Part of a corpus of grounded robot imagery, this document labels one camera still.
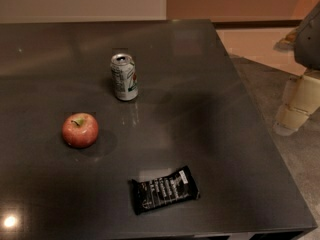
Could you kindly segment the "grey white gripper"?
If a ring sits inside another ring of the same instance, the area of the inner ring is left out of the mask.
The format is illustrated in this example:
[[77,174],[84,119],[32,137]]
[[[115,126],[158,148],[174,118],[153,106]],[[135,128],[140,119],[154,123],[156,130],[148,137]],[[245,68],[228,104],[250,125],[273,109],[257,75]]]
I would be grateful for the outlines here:
[[290,76],[283,93],[283,105],[275,116],[273,130],[281,136],[297,132],[309,116],[320,107],[320,2],[297,28],[294,58],[306,70]]

